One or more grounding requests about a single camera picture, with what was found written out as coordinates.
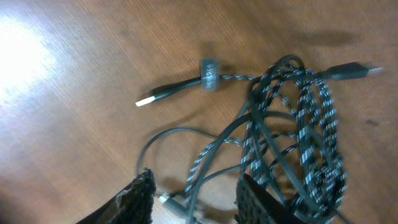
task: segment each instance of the cable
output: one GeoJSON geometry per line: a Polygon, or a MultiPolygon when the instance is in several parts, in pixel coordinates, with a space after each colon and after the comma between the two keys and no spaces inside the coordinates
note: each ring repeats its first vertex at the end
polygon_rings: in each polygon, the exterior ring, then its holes
{"type": "MultiPolygon", "coordinates": [[[[328,87],[324,80],[345,80],[364,78],[370,74],[380,72],[380,68],[361,65],[357,62],[337,65],[315,73],[306,69],[302,60],[295,55],[281,58],[261,77],[251,78],[244,75],[223,75],[220,80],[238,79],[250,81],[246,92],[247,102],[242,107],[236,119],[218,136],[206,133],[195,128],[174,128],[163,131],[153,137],[143,148],[137,163],[137,171],[142,164],[144,154],[149,146],[158,138],[178,131],[191,131],[213,138],[198,156],[190,170],[187,186],[182,192],[188,200],[188,223],[194,223],[197,197],[200,187],[210,179],[229,172],[248,172],[263,188],[271,188],[285,208],[289,208],[299,219],[306,223],[326,223],[335,215],[345,223],[349,221],[338,212],[345,191],[345,173],[343,159],[338,153],[336,143],[337,120],[336,110],[333,107],[328,87]],[[300,99],[297,109],[292,107],[288,98],[279,91],[286,81],[295,81],[300,90],[300,99]],[[319,101],[315,97],[312,86],[318,89],[319,101]],[[269,111],[275,98],[281,98],[288,107],[290,114],[278,111],[269,111]],[[295,133],[272,133],[264,122],[266,117],[279,117],[297,123],[295,133]],[[240,125],[246,124],[246,135],[243,140],[230,138],[229,135],[240,125]],[[280,150],[274,138],[288,136],[295,138],[297,144],[280,150]],[[214,161],[219,147],[223,143],[233,143],[243,147],[243,156],[240,165],[223,169],[208,175],[208,169],[214,161]],[[275,160],[267,164],[263,155],[267,149],[275,156],[275,160]],[[296,151],[300,156],[303,180],[300,180],[285,156],[296,151]],[[320,152],[322,159],[318,160],[316,152],[320,152]],[[293,200],[287,200],[283,195],[273,170],[281,166],[292,185],[297,190],[293,200]]],[[[150,92],[149,97],[138,101],[137,106],[164,99],[185,88],[199,85],[200,78],[194,78],[180,83],[160,86],[150,92]]]]}

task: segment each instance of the wood grain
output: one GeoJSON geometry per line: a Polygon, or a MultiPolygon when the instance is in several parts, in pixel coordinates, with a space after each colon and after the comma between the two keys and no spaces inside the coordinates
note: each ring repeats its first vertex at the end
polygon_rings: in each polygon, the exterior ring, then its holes
{"type": "MultiPolygon", "coordinates": [[[[0,62],[1,218],[77,222],[133,179],[137,155],[156,131],[184,125],[220,132],[244,101],[244,83],[134,104],[157,85],[198,76],[210,48],[254,76],[289,53],[315,70],[354,60],[384,67],[378,77],[329,86],[349,174],[342,211],[354,223],[397,223],[397,11],[394,0],[1,1],[0,37],[16,46],[37,40],[44,55],[24,61],[29,49],[11,49],[20,59],[14,69],[4,68],[15,58],[0,62]],[[31,77],[15,79],[18,72],[31,77]]],[[[176,134],[155,144],[145,165],[159,189],[181,188],[207,143],[176,134]]],[[[223,148],[212,170],[238,163],[240,155],[223,148]]],[[[203,186],[200,198],[219,223],[235,212],[235,183],[227,175],[203,186]]],[[[181,222],[159,205],[153,216],[154,223],[181,222]]]]}

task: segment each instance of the wooden table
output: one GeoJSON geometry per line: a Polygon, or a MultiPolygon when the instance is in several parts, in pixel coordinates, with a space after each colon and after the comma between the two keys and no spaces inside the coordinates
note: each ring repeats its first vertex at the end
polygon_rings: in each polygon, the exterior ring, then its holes
{"type": "MultiPolygon", "coordinates": [[[[397,11],[395,0],[2,0],[1,218],[77,222],[134,178],[156,132],[184,125],[219,133],[244,102],[245,83],[134,104],[153,87],[198,76],[211,51],[252,76],[289,53],[315,70],[355,60],[384,67],[377,77],[328,83],[349,174],[341,210],[354,223],[397,223],[397,11]]],[[[155,144],[145,165],[159,189],[182,188],[209,141],[182,133],[155,144]]],[[[240,156],[224,147],[212,170],[240,156]]],[[[236,177],[201,191],[219,223],[236,213],[236,177]]],[[[181,222],[156,204],[154,223],[165,215],[181,222]]]]}

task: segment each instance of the table top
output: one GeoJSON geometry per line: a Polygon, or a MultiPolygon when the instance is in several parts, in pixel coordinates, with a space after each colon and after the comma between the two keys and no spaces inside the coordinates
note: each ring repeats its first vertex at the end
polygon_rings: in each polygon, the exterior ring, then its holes
{"type": "MultiPolygon", "coordinates": [[[[77,222],[134,178],[139,151],[155,133],[222,131],[244,103],[247,83],[134,104],[151,88],[199,76],[208,54],[251,76],[297,54],[315,70],[357,60],[384,67],[377,77],[328,84],[349,175],[341,210],[354,223],[395,223],[397,10],[394,0],[1,1],[1,218],[77,222]]],[[[209,141],[180,133],[154,144],[145,166],[158,188],[181,189],[209,141]]],[[[211,170],[240,157],[238,147],[223,147],[211,170]]],[[[200,200],[218,223],[236,213],[237,176],[203,186],[200,200]]],[[[154,223],[164,216],[181,222],[156,202],[154,223]]]]}

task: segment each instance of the tangled cable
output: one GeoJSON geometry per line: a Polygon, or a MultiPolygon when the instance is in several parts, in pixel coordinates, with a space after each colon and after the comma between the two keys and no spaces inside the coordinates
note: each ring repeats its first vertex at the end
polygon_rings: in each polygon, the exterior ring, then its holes
{"type": "Polygon", "coordinates": [[[159,133],[144,146],[136,170],[139,170],[146,150],[158,138],[178,131],[191,131],[215,140],[207,145],[194,162],[189,171],[185,190],[176,193],[184,194],[187,198],[188,223],[195,221],[193,212],[201,185],[217,175],[238,170],[249,173],[263,188],[271,188],[281,204],[306,223],[328,223],[335,215],[349,223],[338,213],[346,188],[346,176],[343,171],[343,158],[337,148],[336,110],[324,82],[325,77],[311,69],[306,69],[302,60],[295,55],[283,57],[269,67],[261,77],[220,76],[222,80],[250,81],[246,93],[247,102],[237,118],[218,136],[195,128],[173,128],[159,133]],[[280,92],[282,85],[289,80],[295,81],[295,85],[300,90],[297,109],[280,92]],[[313,86],[318,90],[318,98],[315,96],[313,86]],[[276,98],[282,100],[290,114],[269,110],[276,98]],[[273,133],[264,121],[267,117],[295,121],[297,131],[273,133]],[[229,135],[244,123],[246,123],[244,139],[231,138],[229,135]],[[294,138],[297,143],[280,150],[275,138],[281,136],[294,138]],[[223,143],[236,144],[243,148],[241,163],[206,177],[208,169],[223,143]],[[268,149],[275,157],[270,164],[264,160],[264,154],[268,149]],[[285,158],[287,154],[294,151],[300,157],[300,172],[302,172],[303,179],[299,179],[295,175],[294,168],[285,158]],[[277,166],[283,168],[285,175],[297,191],[293,199],[286,198],[276,181],[273,171],[277,166]]]}

